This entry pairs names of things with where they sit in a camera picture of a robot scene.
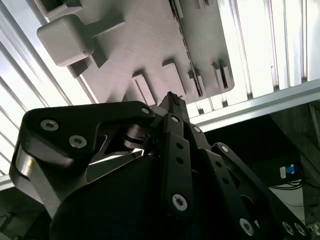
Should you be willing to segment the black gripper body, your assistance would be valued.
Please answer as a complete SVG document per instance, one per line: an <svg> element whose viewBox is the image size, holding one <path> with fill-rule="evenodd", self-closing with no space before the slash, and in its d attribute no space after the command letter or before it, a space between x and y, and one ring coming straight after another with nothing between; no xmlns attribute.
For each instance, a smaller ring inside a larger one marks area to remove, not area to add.
<svg viewBox="0 0 320 240"><path fill-rule="evenodd" d="M166 131L158 155L142 156L75 191L58 208L52 240L215 240L213 207L186 131Z"/></svg>

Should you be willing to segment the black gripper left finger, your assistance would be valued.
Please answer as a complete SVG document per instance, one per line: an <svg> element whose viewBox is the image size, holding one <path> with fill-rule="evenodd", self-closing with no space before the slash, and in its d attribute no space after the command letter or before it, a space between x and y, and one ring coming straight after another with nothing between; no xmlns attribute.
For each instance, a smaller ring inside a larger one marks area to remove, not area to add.
<svg viewBox="0 0 320 240"><path fill-rule="evenodd" d="M38 108L22 118L9 175L53 217L87 184L89 164L135 149L162 164L160 205L178 219L194 213L185 102L168 92L157 107L140 101Z"/></svg>

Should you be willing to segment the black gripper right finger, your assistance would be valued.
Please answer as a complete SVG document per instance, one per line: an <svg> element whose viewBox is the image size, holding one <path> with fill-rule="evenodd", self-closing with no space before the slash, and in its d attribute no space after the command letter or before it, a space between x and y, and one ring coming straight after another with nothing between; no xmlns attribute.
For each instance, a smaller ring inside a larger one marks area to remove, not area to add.
<svg viewBox="0 0 320 240"><path fill-rule="evenodd" d="M204 133L190 123L185 102L175 96L204 191L203 207L213 208L215 240L308 240L310 233L285 204L225 144L210 146Z"/></svg>

